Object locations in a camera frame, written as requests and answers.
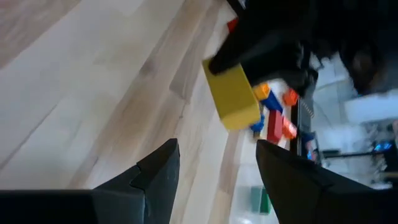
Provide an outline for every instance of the blue lego brick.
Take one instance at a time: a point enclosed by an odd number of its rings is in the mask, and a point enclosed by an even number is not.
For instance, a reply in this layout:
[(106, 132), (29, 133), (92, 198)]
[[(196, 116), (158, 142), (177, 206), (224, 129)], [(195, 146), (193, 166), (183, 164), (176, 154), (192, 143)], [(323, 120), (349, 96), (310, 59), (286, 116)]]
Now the blue lego brick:
[(260, 101), (262, 105), (264, 105), (268, 110), (277, 110), (281, 114), (284, 112), (282, 105), (279, 103), (278, 99), (276, 98), (274, 92), (271, 90), (269, 93), (268, 98), (265, 100)]
[(256, 124), (252, 124), (250, 126), (250, 129), (255, 132), (255, 133), (259, 133), (262, 131), (262, 129), (264, 128), (264, 121), (265, 121), (266, 117), (261, 114), (261, 118), (260, 120), (256, 123)]
[(301, 137), (301, 142), (304, 143), (304, 145), (305, 145), (307, 142), (312, 141), (312, 140), (315, 139), (315, 138), (314, 138), (314, 135), (313, 135), (312, 133), (306, 133), (306, 132), (304, 132), (304, 131), (302, 131), (302, 132), (300, 133), (300, 137)]

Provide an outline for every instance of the lego brick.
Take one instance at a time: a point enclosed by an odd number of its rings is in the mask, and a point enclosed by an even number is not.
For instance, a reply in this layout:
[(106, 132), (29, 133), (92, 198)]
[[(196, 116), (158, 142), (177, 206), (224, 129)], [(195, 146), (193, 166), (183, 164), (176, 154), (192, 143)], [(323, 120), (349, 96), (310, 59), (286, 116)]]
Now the lego brick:
[(252, 213), (268, 215), (271, 212), (271, 207), (271, 201), (264, 186), (251, 187)]
[(221, 122), (226, 129), (244, 129), (260, 120), (259, 103), (238, 65), (220, 75), (209, 69), (210, 59), (202, 65)]
[(266, 117), (263, 114), (261, 114), (260, 120), (257, 123), (252, 124), (250, 126), (250, 129), (255, 133), (260, 133), (262, 131), (262, 129), (264, 128), (264, 120), (265, 119), (266, 119)]
[(286, 117), (283, 117), (282, 134), (290, 140), (297, 136), (297, 128)]
[(315, 139), (315, 136), (312, 133), (307, 133), (305, 131), (300, 132), (301, 142), (307, 143)]
[(281, 113), (278, 110), (271, 110), (268, 119), (267, 140), (278, 144), (282, 138), (282, 127), (283, 119)]
[(283, 95), (284, 103), (287, 106), (294, 106), (297, 103), (299, 95), (291, 88)]
[(278, 99), (276, 98), (276, 96), (272, 90), (269, 92), (268, 98), (261, 100), (260, 102), (268, 110), (277, 110), (281, 114), (284, 112), (282, 105), (279, 103)]
[(269, 93), (271, 92), (271, 88), (266, 83), (260, 84), (253, 88), (254, 95), (256, 96), (257, 100), (265, 100), (268, 98)]
[(235, 19), (229, 21), (229, 22), (226, 24), (226, 25), (228, 26), (229, 32), (232, 32), (232, 31), (235, 29), (236, 24), (238, 24), (238, 18), (235, 18)]

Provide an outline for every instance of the wooden floor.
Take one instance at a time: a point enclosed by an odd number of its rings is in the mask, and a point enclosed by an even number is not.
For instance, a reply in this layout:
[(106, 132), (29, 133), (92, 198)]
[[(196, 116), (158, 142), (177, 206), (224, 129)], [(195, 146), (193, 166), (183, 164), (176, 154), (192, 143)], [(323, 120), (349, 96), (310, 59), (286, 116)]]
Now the wooden floor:
[(223, 0), (0, 0), (0, 188), (93, 188), (178, 138), (171, 223), (226, 223), (243, 132), (201, 60), (233, 17)]

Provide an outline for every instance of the toy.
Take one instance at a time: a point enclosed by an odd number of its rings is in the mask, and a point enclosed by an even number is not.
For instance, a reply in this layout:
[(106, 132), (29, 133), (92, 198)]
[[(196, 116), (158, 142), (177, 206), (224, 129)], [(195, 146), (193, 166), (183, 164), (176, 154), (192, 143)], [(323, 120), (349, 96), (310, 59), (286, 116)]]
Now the toy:
[(203, 61), (203, 69), (213, 96), (221, 122), (226, 129), (244, 129), (258, 122), (261, 117), (259, 103), (252, 88), (238, 65), (221, 75), (213, 75), (209, 67), (210, 59)]
[(267, 140), (278, 144), (282, 138), (282, 126), (283, 119), (281, 113), (278, 110), (271, 110), (268, 119)]
[(264, 122), (266, 120), (266, 117), (264, 116), (264, 107), (262, 105), (259, 105), (260, 107), (260, 120), (255, 123), (250, 125), (250, 129), (253, 131), (253, 138), (254, 139), (261, 139), (260, 134), (262, 129), (264, 128)]
[(282, 118), (283, 126), (282, 126), (282, 134), (287, 139), (294, 139), (297, 136), (297, 128), (286, 118)]
[(294, 106), (297, 103), (299, 95), (291, 88), (283, 95), (284, 103), (287, 106)]
[(282, 105), (280, 105), (278, 99), (276, 98), (272, 90), (269, 92), (268, 98), (261, 100), (260, 102), (269, 110), (277, 110), (281, 114), (284, 112)]
[(226, 25), (228, 26), (229, 32), (232, 32), (232, 31), (235, 29), (236, 24), (238, 24), (238, 18), (235, 18), (235, 19), (229, 21), (229, 22), (226, 24)]
[(277, 110), (281, 114), (284, 109), (268, 84), (263, 83), (253, 88), (254, 95), (269, 110)]
[(251, 187), (251, 211), (254, 214), (268, 215), (271, 212), (271, 201), (264, 186)]

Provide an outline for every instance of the yellow lego brick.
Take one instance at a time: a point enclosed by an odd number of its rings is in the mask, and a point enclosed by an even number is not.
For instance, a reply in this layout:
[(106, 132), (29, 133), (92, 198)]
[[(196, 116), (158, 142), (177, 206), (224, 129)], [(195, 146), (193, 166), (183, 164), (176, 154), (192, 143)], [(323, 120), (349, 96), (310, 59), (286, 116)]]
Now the yellow lego brick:
[(203, 61), (203, 69), (218, 115), (226, 129), (244, 129), (260, 120), (259, 104), (242, 66), (238, 65), (214, 76), (208, 69), (210, 59)]
[(269, 93), (271, 92), (271, 88), (266, 83), (260, 84), (253, 88), (254, 95), (256, 96), (257, 100), (265, 100), (268, 98)]

